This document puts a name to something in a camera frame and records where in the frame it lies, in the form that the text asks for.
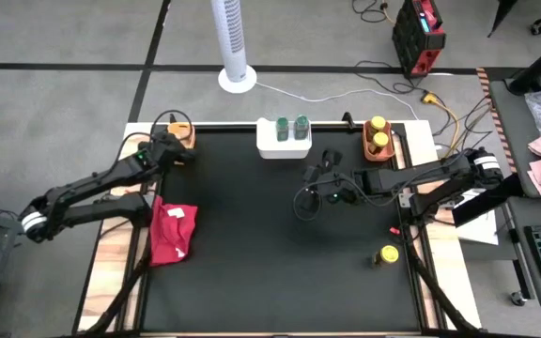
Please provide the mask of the white plastic bin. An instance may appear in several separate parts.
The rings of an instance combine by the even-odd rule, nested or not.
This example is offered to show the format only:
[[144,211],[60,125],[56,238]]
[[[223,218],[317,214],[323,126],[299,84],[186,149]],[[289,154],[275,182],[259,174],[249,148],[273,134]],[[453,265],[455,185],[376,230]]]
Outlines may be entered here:
[[276,140],[275,120],[260,117],[255,124],[255,143],[260,156],[265,160],[300,160],[304,159],[312,147],[312,128],[305,140],[294,139],[294,120],[289,121],[288,140]]

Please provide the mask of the black rectangular block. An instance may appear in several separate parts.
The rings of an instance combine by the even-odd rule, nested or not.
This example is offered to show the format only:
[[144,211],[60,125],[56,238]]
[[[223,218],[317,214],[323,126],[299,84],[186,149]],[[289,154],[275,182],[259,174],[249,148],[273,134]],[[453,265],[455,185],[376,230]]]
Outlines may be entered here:
[[485,190],[453,211],[454,224],[459,227],[499,207],[511,196],[523,196],[518,174],[507,177],[498,187]]

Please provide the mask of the white tower fan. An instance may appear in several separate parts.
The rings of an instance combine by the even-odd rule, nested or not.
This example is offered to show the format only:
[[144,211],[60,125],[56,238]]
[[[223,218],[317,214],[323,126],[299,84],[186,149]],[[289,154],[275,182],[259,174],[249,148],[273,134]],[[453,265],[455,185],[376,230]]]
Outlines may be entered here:
[[240,0],[210,2],[224,63],[218,83],[228,93],[245,93],[255,86],[257,74],[247,62]]

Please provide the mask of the black diagonal frame strut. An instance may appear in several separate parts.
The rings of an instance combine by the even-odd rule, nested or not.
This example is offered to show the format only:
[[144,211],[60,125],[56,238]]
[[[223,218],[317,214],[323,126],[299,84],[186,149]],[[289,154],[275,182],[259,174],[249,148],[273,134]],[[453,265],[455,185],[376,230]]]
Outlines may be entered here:
[[142,282],[150,257],[145,230],[102,234],[96,241],[72,332],[81,338],[137,334]]
[[421,287],[422,305],[425,311],[423,316],[425,323],[421,325],[421,332],[423,335],[436,334],[451,338],[463,333],[480,332],[481,330],[469,322],[448,299],[437,278],[432,275],[418,254],[415,241],[421,235],[422,230],[417,226],[408,227],[403,232],[409,264],[414,273],[425,284],[425,287]]

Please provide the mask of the red black tool case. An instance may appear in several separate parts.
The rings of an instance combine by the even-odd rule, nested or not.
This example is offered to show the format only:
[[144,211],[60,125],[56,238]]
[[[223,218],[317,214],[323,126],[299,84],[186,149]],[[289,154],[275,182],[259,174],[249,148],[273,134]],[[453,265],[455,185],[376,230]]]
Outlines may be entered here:
[[434,0],[404,0],[392,39],[403,75],[425,77],[445,47],[443,19]]

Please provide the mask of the brown spice bottle yellow lid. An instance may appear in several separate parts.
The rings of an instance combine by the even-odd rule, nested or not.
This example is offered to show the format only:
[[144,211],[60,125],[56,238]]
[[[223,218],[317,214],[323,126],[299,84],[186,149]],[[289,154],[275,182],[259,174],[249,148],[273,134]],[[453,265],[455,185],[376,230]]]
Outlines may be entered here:
[[386,124],[387,122],[384,117],[375,115],[368,121],[368,132],[371,135],[374,135],[377,132],[383,132]]
[[391,265],[399,259],[399,251],[393,245],[385,245],[373,256],[372,266],[382,267]]

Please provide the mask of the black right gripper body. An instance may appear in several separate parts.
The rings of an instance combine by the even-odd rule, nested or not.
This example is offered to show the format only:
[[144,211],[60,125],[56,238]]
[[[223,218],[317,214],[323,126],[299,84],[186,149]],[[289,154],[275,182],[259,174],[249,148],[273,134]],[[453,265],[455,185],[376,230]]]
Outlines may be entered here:
[[332,205],[341,202],[350,205],[361,203],[360,194],[350,177],[338,172],[322,174],[315,184],[315,191],[324,202]]

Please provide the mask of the striped hazard tape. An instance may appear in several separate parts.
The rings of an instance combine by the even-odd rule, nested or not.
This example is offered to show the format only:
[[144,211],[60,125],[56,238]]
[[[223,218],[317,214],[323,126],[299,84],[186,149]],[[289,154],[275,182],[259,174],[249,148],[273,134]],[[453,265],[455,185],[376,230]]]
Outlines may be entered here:
[[486,70],[484,68],[476,68],[475,70],[476,70],[477,76],[479,78],[480,86],[482,87],[482,90],[483,90],[485,96],[487,97],[491,118],[492,118],[492,121],[493,121],[493,123],[495,125],[495,129],[496,129],[496,132],[497,132],[497,134],[499,136],[500,143],[501,143],[501,146],[502,146],[502,149],[503,149],[503,152],[504,152],[504,156],[506,158],[506,166],[510,169],[512,174],[516,174],[518,172],[517,167],[516,167],[515,161],[513,159],[512,152],[511,152],[508,140],[507,140],[506,136],[504,135],[504,129],[502,127],[502,121],[500,119],[500,116],[499,116],[499,114],[498,114],[498,112],[497,112],[497,110],[496,110],[496,108],[495,108],[495,106],[493,104],[492,98],[490,96],[489,79],[488,79],[488,76],[487,76],[487,72],[486,72]]

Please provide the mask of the white paper sheet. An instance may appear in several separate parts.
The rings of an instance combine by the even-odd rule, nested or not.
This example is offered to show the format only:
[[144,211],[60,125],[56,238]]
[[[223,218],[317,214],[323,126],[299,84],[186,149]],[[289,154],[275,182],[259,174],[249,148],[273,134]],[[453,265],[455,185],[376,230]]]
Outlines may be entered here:
[[490,245],[499,244],[499,240],[496,235],[497,227],[498,225],[494,210],[486,212],[476,219],[464,224],[460,224],[459,221],[456,221],[456,231],[460,239]]

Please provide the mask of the dark spice can yellow lid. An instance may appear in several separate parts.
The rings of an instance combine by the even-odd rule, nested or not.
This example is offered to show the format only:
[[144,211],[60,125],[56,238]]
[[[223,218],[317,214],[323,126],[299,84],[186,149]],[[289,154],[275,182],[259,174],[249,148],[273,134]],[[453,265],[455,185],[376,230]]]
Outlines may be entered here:
[[376,132],[369,143],[369,153],[372,155],[378,155],[389,144],[389,141],[389,136],[386,133],[381,131]]

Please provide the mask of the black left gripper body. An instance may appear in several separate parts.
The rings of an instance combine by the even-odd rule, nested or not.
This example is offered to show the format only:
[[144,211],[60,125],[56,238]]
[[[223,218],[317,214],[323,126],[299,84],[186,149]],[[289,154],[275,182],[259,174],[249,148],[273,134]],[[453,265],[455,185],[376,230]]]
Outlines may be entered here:
[[160,131],[152,136],[150,153],[152,159],[158,164],[173,164],[180,153],[179,139],[168,131]]

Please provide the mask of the red cloth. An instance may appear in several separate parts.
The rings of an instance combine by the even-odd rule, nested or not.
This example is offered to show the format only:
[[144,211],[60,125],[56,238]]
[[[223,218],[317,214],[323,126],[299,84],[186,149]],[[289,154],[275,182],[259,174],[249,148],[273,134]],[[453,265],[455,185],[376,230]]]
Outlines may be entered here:
[[154,197],[152,206],[149,265],[158,267],[184,260],[196,227],[198,207],[164,203],[159,195]]

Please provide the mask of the terracotta plastic bin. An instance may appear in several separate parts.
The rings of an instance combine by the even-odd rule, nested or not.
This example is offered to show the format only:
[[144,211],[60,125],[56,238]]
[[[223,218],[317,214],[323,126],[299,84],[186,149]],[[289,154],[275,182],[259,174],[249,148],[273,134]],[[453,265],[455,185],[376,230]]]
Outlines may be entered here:
[[364,122],[364,125],[363,125],[363,153],[364,153],[364,156],[366,157],[366,159],[368,161],[387,161],[389,160],[393,155],[394,155],[394,143],[393,143],[393,137],[392,137],[392,129],[391,129],[391,124],[389,122],[387,122],[386,126],[385,126],[385,129],[384,129],[384,133],[386,133],[388,136],[389,136],[389,144],[378,154],[378,155],[372,155],[369,153],[368,151],[368,146],[369,146],[369,143],[371,141],[371,138],[373,137],[373,135],[371,135],[369,132],[368,132],[368,121],[365,121]]

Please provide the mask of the grey side desk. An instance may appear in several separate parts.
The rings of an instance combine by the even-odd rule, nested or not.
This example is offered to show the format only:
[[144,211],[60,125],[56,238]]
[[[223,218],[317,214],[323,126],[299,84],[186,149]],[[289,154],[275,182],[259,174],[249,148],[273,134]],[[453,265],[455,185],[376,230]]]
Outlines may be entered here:
[[511,93],[504,82],[490,83],[489,92],[502,128],[504,148],[510,156],[511,169],[516,172],[523,190],[520,197],[508,198],[504,210],[512,218],[512,228],[518,236],[519,258],[529,274],[530,291],[541,306],[540,267],[533,257],[532,246],[525,232],[527,226],[541,225],[541,197],[528,176],[530,163],[538,159],[529,150],[528,144],[537,139],[540,133],[522,96]]

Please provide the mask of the tan plastic bin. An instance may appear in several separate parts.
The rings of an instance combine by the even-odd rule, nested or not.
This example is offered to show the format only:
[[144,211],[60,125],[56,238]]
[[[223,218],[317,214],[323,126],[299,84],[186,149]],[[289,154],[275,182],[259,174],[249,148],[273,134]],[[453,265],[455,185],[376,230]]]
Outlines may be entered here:
[[[170,123],[165,128],[165,131],[168,131],[169,133],[173,133],[179,139],[179,141],[185,146],[195,149],[195,139],[196,139],[195,127],[193,127],[189,123],[187,122]],[[191,156],[191,161],[194,160],[195,154],[187,154],[187,155]]]

